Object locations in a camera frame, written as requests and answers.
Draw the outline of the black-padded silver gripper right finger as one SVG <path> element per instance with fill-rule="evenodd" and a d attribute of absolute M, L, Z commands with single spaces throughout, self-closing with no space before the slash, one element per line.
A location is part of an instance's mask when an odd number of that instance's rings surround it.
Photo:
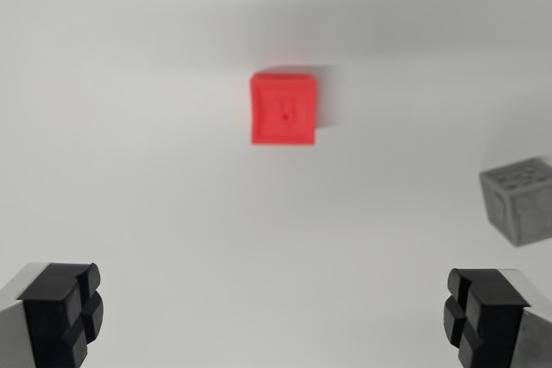
<path fill-rule="evenodd" d="M 551 366 L 551 300 L 521 271 L 454 268 L 448 291 L 443 326 L 462 366 Z"/>

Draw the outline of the black-padded silver gripper left finger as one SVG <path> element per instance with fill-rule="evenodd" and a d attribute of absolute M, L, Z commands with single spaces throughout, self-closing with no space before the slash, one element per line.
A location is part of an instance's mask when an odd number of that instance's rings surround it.
<path fill-rule="evenodd" d="M 2 367 L 80 367 L 100 333 L 96 264 L 29 263 L 1 288 Z"/>

